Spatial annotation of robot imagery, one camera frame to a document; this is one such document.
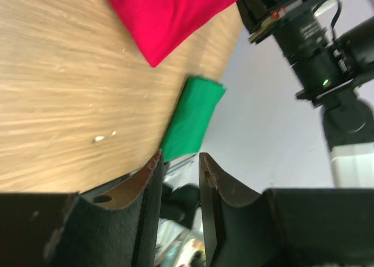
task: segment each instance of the red fabric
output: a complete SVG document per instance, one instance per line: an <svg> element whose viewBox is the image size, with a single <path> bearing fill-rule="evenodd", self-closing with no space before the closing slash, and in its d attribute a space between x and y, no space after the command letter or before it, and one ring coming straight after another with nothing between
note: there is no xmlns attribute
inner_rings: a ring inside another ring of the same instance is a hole
<svg viewBox="0 0 374 267"><path fill-rule="evenodd" d="M152 67L235 1L109 0Z"/></svg>

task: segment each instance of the wooden surface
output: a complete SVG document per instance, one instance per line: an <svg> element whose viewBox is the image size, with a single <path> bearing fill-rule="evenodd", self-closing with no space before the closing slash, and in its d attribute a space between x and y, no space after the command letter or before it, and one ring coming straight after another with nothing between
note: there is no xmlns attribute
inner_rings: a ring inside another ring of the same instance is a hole
<svg viewBox="0 0 374 267"><path fill-rule="evenodd" d="M106 0L0 0L0 191L85 191L141 167L186 74L218 80L240 30L233 5L151 68Z"/></svg>

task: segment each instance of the green towel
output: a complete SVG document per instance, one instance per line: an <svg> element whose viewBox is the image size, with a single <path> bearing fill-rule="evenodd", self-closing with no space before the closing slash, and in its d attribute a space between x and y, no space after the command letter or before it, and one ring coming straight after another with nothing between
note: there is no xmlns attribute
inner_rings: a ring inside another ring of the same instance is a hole
<svg viewBox="0 0 374 267"><path fill-rule="evenodd" d="M225 91L224 86L203 77L187 79L161 142L164 161L199 152L210 118Z"/></svg>

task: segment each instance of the dark hole on gripper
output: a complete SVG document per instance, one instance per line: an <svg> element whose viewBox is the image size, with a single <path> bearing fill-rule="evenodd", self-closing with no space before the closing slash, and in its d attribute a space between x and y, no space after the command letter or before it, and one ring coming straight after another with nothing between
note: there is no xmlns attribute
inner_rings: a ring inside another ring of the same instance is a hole
<svg viewBox="0 0 374 267"><path fill-rule="evenodd" d="M95 203L95 204L98 204L98 203L106 203L106 202L109 202L112 200L112 197L108 196L108 195L99 195L99 196L96 196L95 198L92 199L92 202Z"/></svg>

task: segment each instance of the cloth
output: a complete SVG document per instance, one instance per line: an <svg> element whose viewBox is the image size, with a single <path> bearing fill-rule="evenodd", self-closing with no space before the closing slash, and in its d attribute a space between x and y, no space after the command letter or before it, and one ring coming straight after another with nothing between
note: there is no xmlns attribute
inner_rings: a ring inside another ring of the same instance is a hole
<svg viewBox="0 0 374 267"><path fill-rule="evenodd" d="M152 67L237 0L109 0Z"/></svg>
<svg viewBox="0 0 374 267"><path fill-rule="evenodd" d="M165 161L199 152L210 118L225 91L224 86L203 77L187 79L161 142Z"/></svg>

